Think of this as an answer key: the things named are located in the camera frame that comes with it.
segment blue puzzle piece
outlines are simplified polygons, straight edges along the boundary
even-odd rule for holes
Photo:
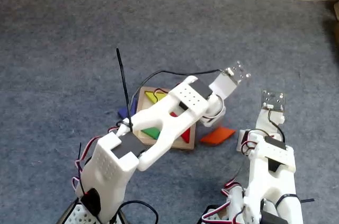
[[[134,98],[132,102],[132,107],[131,107],[131,116],[134,115],[137,112],[137,99]],[[121,109],[118,110],[118,114],[122,119],[125,119],[127,115],[127,107],[124,106]]]

